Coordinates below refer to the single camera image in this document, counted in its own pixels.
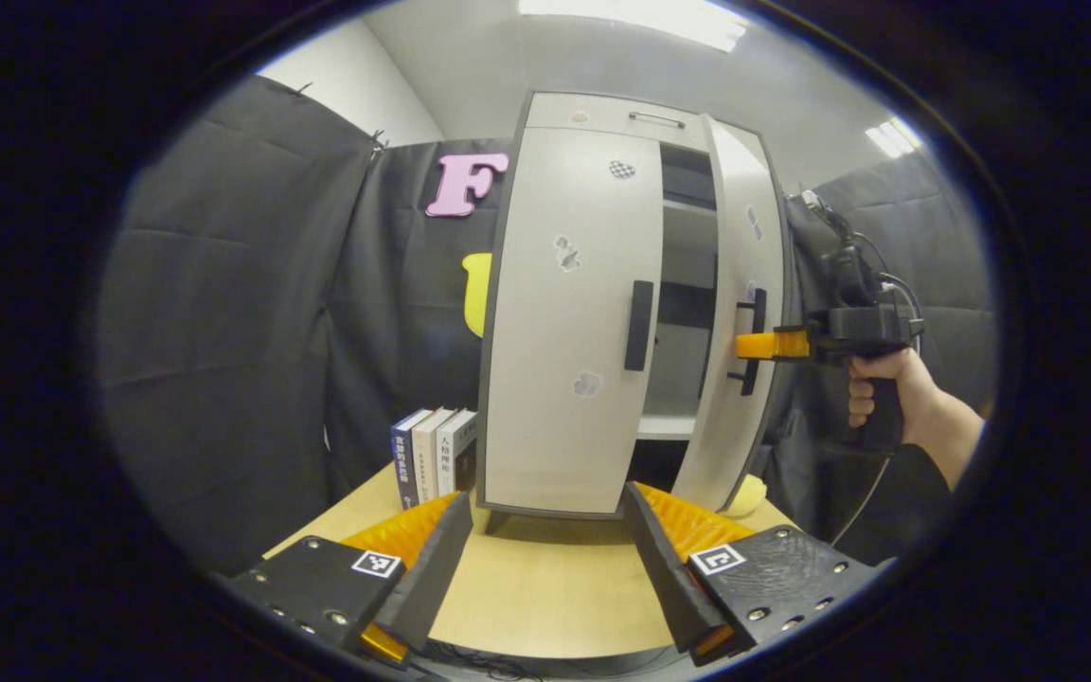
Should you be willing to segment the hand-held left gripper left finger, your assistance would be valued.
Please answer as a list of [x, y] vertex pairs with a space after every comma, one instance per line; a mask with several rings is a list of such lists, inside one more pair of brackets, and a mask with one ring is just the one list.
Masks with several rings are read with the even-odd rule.
[[304, 534], [226, 593], [333, 653], [403, 669], [425, 646], [473, 529], [454, 492], [341, 540]]

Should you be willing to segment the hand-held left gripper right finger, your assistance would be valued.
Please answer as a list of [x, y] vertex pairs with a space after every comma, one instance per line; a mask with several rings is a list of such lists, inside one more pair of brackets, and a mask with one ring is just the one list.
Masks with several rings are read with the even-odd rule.
[[697, 668], [792, 638], [878, 578], [793, 524], [750, 529], [650, 484], [624, 484], [623, 519], [672, 643]]

